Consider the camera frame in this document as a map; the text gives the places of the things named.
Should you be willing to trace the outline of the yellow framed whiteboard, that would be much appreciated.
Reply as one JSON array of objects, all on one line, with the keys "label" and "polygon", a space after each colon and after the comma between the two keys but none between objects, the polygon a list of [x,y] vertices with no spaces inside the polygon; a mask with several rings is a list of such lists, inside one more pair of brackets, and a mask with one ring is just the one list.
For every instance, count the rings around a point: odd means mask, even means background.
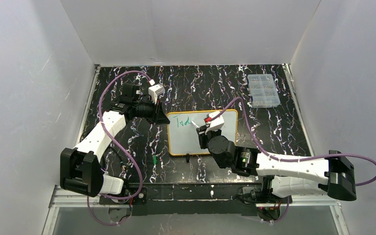
[{"label": "yellow framed whiteboard", "polygon": [[[209,154],[206,149],[201,149],[194,122],[198,126],[205,124],[204,118],[213,110],[205,111],[183,111],[170,112],[167,114],[170,124],[167,126],[168,149],[172,156],[204,155]],[[235,109],[228,109],[223,113],[224,125],[222,126],[222,135],[228,140],[237,142],[237,121],[238,112]]]}]

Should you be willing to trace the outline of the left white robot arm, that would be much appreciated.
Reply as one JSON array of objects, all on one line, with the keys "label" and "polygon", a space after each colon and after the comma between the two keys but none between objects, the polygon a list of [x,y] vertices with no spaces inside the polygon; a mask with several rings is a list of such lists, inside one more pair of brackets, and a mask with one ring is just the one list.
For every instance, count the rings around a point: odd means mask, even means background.
[{"label": "left white robot arm", "polygon": [[122,93],[103,113],[103,122],[97,123],[74,148],[61,152],[60,187],[89,197],[121,195],[125,180],[102,171],[103,154],[113,138],[134,118],[143,118],[154,125],[169,124],[164,104],[159,100],[164,93],[162,84],[152,84],[145,95],[139,86],[124,84]]}]

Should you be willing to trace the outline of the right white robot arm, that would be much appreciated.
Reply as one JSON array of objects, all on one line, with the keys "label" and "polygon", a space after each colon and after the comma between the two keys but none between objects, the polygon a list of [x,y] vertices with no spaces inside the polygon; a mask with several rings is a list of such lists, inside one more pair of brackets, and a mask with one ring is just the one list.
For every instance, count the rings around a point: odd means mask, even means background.
[{"label": "right white robot arm", "polygon": [[288,155],[267,156],[257,148],[236,146],[221,130],[210,131],[205,125],[196,132],[200,148],[208,150],[220,168],[244,177],[263,177],[264,195],[326,194],[340,201],[356,200],[354,166],[346,157],[299,157],[294,161]]}]

